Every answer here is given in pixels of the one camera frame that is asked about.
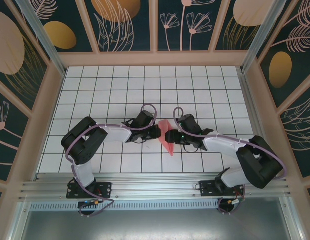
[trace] purple cable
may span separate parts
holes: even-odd
[[[150,122],[150,124],[149,124],[148,126],[142,127],[142,128],[131,128],[131,127],[128,127],[128,126],[125,126],[125,125],[118,125],[118,124],[96,124],[95,126],[90,127],[89,129],[85,130],[81,135],[79,135],[79,136],[75,139],[75,141],[74,141],[74,142],[69,146],[69,148],[67,149],[65,156],[66,156],[66,159],[71,163],[71,170],[72,170],[72,172],[73,172],[73,174],[74,174],[74,177],[75,177],[75,180],[76,180],[76,182],[78,182],[79,186],[80,186],[87,194],[91,195],[92,197],[94,197],[94,198],[96,198],[96,199],[100,199],[100,200],[103,200],[103,201],[110,201],[110,203],[107,204],[105,207],[103,207],[101,210],[95,211],[95,212],[92,213],[91,215],[83,215],[83,214],[82,214],[82,209],[83,209],[83,208],[81,207],[81,208],[79,209],[79,213],[81,214],[82,217],[83,217],[83,216],[86,216],[87,218],[89,218],[89,217],[94,217],[94,216],[100,214],[101,212],[103,212],[103,211],[104,211],[106,208],[108,208],[109,206],[111,206],[115,201],[114,201],[113,199],[109,199],[109,198],[104,198],[104,197],[101,197],[101,196],[97,196],[97,195],[91,193],[90,191],[88,191],[88,190],[82,185],[81,181],[79,180],[79,178],[78,178],[78,176],[77,176],[77,174],[76,174],[76,172],[75,172],[75,167],[74,167],[75,161],[69,157],[71,149],[74,147],[74,145],[75,145],[84,135],[86,135],[88,132],[90,132],[90,131],[92,131],[93,129],[96,129],[96,128],[116,127],[116,128],[123,128],[123,129],[127,129],[127,130],[132,130],[132,131],[142,131],[142,130],[148,129],[149,127],[152,127],[152,126],[154,125],[154,123],[156,122],[156,119],[157,119],[157,110],[156,110],[156,108],[155,108],[152,104],[148,104],[148,103],[147,103],[147,104],[144,104],[144,105],[141,107],[141,109],[140,109],[141,112],[144,110],[144,107],[145,107],[145,106],[151,106],[151,107],[154,109],[154,111],[155,111],[154,119]]]
[[[181,107],[178,106],[178,107],[176,107],[174,109],[174,112],[173,112],[173,117],[174,117],[175,124],[177,125],[178,129],[180,131],[182,131],[183,133],[185,133],[185,134],[187,134],[189,136],[195,137],[195,138],[203,138],[203,139],[205,139],[207,137],[210,137],[210,138],[223,138],[223,139],[232,140],[232,141],[234,141],[236,143],[243,143],[243,144],[252,146],[253,148],[259,149],[259,150],[263,151],[264,153],[270,155],[271,157],[273,157],[282,166],[282,168],[284,170],[284,173],[281,176],[279,176],[279,177],[275,177],[274,179],[278,180],[278,179],[285,178],[287,176],[287,168],[286,168],[285,164],[283,163],[283,161],[278,156],[276,156],[275,154],[273,154],[272,152],[268,151],[267,149],[265,149],[265,148],[263,148],[261,146],[253,144],[253,143],[251,143],[249,141],[244,141],[242,139],[238,139],[238,138],[234,138],[234,137],[230,137],[230,136],[225,136],[225,135],[219,135],[219,134],[217,134],[217,135],[196,135],[196,134],[192,134],[190,132],[185,131],[180,126],[180,124],[177,122],[177,120],[176,120],[176,111],[177,110],[181,110],[181,116],[184,115],[184,110]]]

